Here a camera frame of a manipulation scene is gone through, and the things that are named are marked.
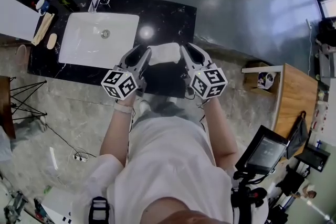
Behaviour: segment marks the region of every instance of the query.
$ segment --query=screen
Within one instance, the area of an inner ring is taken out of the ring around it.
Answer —
[[[253,155],[247,161],[247,164],[272,168],[281,157],[285,148],[285,145],[264,137],[257,149],[253,152]]]

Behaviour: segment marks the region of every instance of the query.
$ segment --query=hand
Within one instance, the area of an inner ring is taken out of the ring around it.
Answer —
[[[136,91],[132,92],[131,95],[128,96],[125,100],[118,100],[118,104],[133,107],[135,97],[137,97],[136,94]]]

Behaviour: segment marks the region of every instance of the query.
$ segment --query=sink drain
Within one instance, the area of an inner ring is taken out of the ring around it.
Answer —
[[[105,29],[103,32],[101,32],[100,35],[103,39],[107,39],[110,36],[110,34],[111,34],[111,32],[108,31],[107,29]]]

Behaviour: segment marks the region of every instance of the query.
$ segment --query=black bag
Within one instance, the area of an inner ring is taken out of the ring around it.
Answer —
[[[306,112],[302,111],[296,119],[292,130],[290,130],[288,140],[289,145],[286,150],[286,158],[290,159],[295,152],[307,141],[309,135],[306,126]]]

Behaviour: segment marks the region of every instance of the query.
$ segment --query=white shirt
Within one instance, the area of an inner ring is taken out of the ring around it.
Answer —
[[[206,136],[178,117],[140,122],[130,134],[125,168],[112,155],[94,160],[72,203],[73,221],[88,223],[92,198],[104,196],[111,207],[109,224],[140,223],[144,209],[164,197],[232,223],[231,178],[215,166]]]

